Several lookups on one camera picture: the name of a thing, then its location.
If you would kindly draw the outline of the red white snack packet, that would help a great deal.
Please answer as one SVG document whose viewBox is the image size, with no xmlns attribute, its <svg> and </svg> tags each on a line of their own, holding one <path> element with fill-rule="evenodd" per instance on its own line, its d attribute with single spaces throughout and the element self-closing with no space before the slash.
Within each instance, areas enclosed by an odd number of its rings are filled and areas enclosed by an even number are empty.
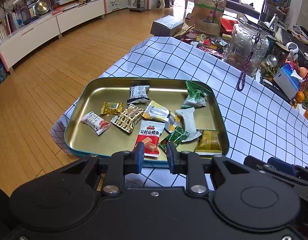
<svg viewBox="0 0 308 240">
<path fill-rule="evenodd" d="M 158 142 L 159 137 L 165 128 L 163 122 L 156 122 L 150 120 L 141 120 L 139 133 L 134 145 L 136 148 L 138 142 L 144 144 L 144 156 L 145 157 L 158 157 Z"/>
</svg>

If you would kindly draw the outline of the yellow brown snack packet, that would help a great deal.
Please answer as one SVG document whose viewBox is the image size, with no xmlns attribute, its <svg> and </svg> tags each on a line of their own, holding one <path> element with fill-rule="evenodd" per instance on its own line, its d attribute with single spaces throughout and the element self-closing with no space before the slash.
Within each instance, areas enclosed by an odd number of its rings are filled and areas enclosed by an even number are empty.
<svg viewBox="0 0 308 240">
<path fill-rule="evenodd" d="M 221 154 L 222 148 L 219 143 L 219 131 L 212 129 L 202 130 L 194 152 L 199 155 Z"/>
</svg>

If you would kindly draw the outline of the brown patterned snack packet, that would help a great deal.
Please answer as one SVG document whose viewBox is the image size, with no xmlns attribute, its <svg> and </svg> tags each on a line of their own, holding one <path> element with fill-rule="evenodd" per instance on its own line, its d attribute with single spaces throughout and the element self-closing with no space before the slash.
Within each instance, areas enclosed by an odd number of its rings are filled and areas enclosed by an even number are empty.
<svg viewBox="0 0 308 240">
<path fill-rule="evenodd" d="M 143 117 L 143 113 L 144 109 L 131 103 L 122 113 L 113 117 L 111 123 L 124 132 L 131 133 L 134 126 Z"/>
</svg>

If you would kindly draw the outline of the white plain snack bar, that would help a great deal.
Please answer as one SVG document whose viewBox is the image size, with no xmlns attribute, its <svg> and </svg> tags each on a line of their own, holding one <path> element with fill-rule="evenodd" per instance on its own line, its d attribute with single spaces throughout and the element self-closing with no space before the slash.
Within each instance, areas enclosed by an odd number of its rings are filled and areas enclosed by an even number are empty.
<svg viewBox="0 0 308 240">
<path fill-rule="evenodd" d="M 196 129 L 194 121 L 194 107 L 177 109 L 175 113 L 183 118 L 183 123 L 185 126 L 185 131 L 189 133 L 189 136 L 182 142 L 190 142 L 199 138 L 202 134 Z"/>
</svg>

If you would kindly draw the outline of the white pink snack bar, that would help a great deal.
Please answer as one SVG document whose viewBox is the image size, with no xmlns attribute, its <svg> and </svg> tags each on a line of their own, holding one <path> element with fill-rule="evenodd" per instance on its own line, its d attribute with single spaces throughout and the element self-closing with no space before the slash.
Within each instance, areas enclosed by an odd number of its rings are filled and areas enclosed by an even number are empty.
<svg viewBox="0 0 308 240">
<path fill-rule="evenodd" d="M 85 114 L 82 117 L 81 122 L 93 128 L 97 135 L 101 135 L 110 127 L 110 123 L 108 121 L 104 120 L 93 111 Z"/>
</svg>

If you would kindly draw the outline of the silver yellow snack packet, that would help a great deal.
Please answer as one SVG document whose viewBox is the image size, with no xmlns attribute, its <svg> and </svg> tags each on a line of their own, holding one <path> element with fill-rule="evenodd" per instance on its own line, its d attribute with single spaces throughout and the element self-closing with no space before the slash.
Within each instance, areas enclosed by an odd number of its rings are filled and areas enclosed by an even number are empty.
<svg viewBox="0 0 308 240">
<path fill-rule="evenodd" d="M 181 121 L 180 116 L 169 111 L 166 107 L 158 104 L 154 100 L 146 107 L 143 118 L 146 120 L 163 122 L 165 124 L 165 130 L 168 133 L 172 133 Z"/>
</svg>

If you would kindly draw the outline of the gold candy packet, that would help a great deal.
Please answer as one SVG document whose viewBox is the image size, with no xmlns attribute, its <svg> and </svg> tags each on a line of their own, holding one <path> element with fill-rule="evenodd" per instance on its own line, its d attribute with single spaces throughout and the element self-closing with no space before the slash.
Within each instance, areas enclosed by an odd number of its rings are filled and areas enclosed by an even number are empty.
<svg viewBox="0 0 308 240">
<path fill-rule="evenodd" d="M 104 102 L 102 104 L 100 114 L 113 114 L 117 115 L 123 111 L 123 103 L 122 102 Z"/>
</svg>

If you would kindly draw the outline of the black white snack packet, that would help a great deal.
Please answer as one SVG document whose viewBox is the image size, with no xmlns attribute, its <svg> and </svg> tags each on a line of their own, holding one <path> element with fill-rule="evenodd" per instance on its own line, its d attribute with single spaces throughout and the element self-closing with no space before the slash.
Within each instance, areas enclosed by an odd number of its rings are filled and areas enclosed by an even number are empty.
<svg viewBox="0 0 308 240">
<path fill-rule="evenodd" d="M 147 96 L 149 88 L 150 85 L 148 84 L 130 87 L 130 98 L 127 100 L 127 104 L 148 103 L 150 101 Z"/>
</svg>

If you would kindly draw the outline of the green white snack packet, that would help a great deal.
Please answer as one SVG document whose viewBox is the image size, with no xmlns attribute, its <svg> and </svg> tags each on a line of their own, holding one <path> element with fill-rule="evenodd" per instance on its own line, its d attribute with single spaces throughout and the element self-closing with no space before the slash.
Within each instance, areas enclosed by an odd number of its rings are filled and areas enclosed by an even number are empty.
<svg viewBox="0 0 308 240">
<path fill-rule="evenodd" d="M 206 98 L 212 93 L 211 89 L 208 89 L 196 82 L 187 80 L 186 82 L 188 96 L 182 104 L 182 108 L 200 108 L 206 107 Z"/>
</svg>

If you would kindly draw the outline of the small green candy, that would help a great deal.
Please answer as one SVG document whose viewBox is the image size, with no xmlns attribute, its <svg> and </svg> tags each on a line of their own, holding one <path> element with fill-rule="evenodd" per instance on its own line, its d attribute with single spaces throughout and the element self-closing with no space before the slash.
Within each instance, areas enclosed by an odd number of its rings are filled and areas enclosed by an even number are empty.
<svg viewBox="0 0 308 240">
<path fill-rule="evenodd" d="M 187 139 L 189 135 L 189 132 L 177 126 L 172 133 L 158 143 L 158 147 L 163 152 L 166 152 L 168 142 L 172 142 L 174 146 L 177 147 L 183 140 Z"/>
</svg>

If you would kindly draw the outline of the blue tissue box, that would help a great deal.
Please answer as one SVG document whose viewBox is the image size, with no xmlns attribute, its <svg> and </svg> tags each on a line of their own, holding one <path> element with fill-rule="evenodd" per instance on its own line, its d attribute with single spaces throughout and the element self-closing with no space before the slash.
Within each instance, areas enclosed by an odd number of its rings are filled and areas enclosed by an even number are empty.
<svg viewBox="0 0 308 240">
<path fill-rule="evenodd" d="M 299 91 L 300 84 L 303 82 L 303 78 L 298 75 L 290 63 L 282 66 L 274 75 L 273 80 L 289 100 L 295 97 Z"/>
</svg>

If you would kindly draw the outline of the glass jar with cookies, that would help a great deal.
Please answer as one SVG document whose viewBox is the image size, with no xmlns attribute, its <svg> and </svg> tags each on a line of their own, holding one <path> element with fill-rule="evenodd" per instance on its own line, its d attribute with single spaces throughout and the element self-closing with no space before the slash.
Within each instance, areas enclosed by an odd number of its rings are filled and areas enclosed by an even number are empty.
<svg viewBox="0 0 308 240">
<path fill-rule="evenodd" d="M 260 63 L 269 48 L 267 39 L 269 35 L 261 25 L 240 18 L 238 23 L 234 25 L 231 42 L 225 53 L 225 62 L 243 70 L 245 61 L 253 52 L 247 65 L 247 75 L 255 78 Z"/>
</svg>

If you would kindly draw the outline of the grey cardboard box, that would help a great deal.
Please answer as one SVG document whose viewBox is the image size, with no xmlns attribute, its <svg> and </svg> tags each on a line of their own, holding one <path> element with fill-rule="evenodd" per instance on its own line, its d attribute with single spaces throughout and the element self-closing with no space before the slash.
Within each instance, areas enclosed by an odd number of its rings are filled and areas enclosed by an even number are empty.
<svg viewBox="0 0 308 240">
<path fill-rule="evenodd" d="M 172 37 L 182 29 L 183 25 L 184 22 L 182 20 L 166 15 L 153 21 L 150 34 L 153 36 Z"/>
</svg>

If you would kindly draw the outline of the paper bag with tree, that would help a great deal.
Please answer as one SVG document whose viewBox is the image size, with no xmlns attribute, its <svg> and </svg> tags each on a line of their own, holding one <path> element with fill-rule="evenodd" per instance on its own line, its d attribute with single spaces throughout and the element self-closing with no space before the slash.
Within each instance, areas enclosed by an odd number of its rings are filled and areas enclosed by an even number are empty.
<svg viewBox="0 0 308 240">
<path fill-rule="evenodd" d="M 193 2 L 189 25 L 194 25 L 194 28 L 202 33 L 218 36 L 227 0 L 193 0 Z"/>
</svg>

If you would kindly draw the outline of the white tv cabinet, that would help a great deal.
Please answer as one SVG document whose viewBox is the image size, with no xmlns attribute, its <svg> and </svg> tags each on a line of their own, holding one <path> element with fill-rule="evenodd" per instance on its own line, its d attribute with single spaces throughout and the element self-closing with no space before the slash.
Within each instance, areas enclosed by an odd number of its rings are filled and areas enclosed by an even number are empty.
<svg viewBox="0 0 308 240">
<path fill-rule="evenodd" d="M 0 43 L 0 60 L 7 72 L 30 52 L 51 40 L 94 18 L 104 18 L 106 0 L 88 2 L 66 11 L 49 12 L 20 28 Z"/>
</svg>

